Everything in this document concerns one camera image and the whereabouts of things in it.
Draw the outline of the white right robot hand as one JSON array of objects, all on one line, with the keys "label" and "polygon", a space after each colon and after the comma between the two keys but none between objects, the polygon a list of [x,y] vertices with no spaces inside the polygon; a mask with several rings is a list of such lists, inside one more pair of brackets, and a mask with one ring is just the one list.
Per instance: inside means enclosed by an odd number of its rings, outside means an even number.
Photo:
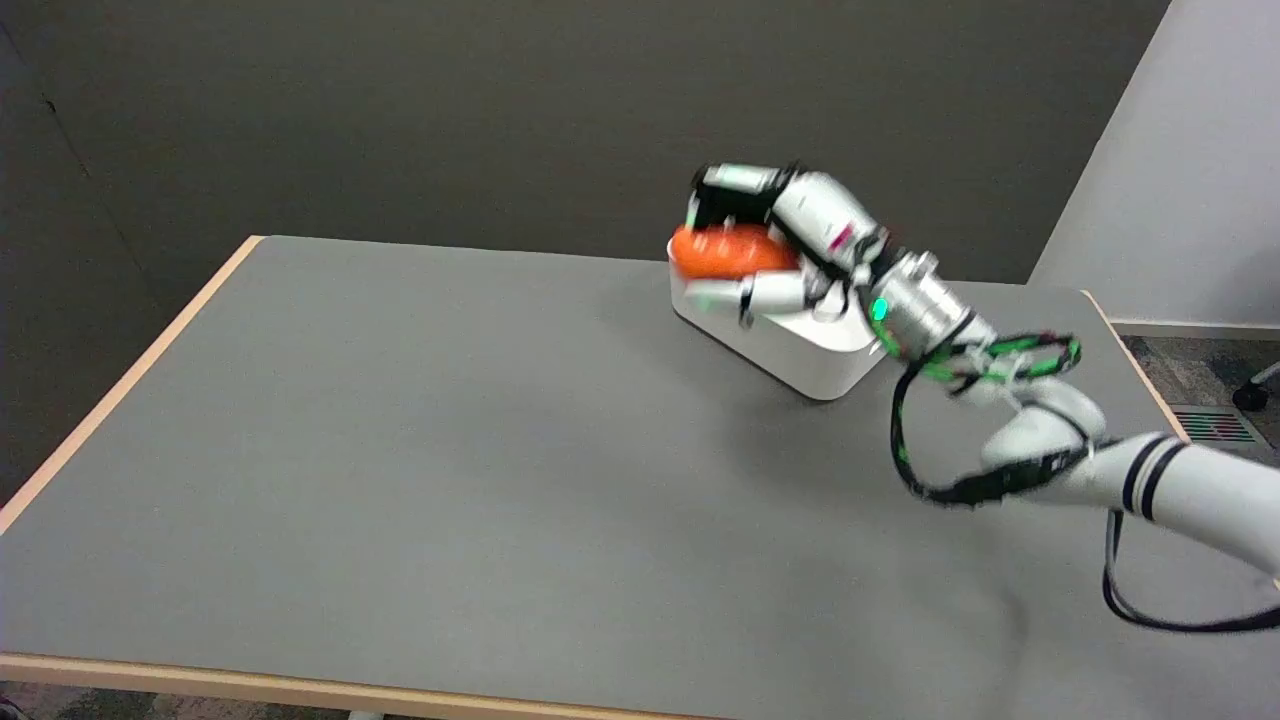
[{"label": "white right robot hand", "polygon": [[695,240],[758,228],[788,259],[780,269],[680,272],[689,301],[703,310],[732,310],[742,325],[755,315],[814,313],[833,291],[837,318],[851,307],[863,313],[890,240],[887,228],[835,177],[799,163],[701,167],[691,183],[686,227]]}]

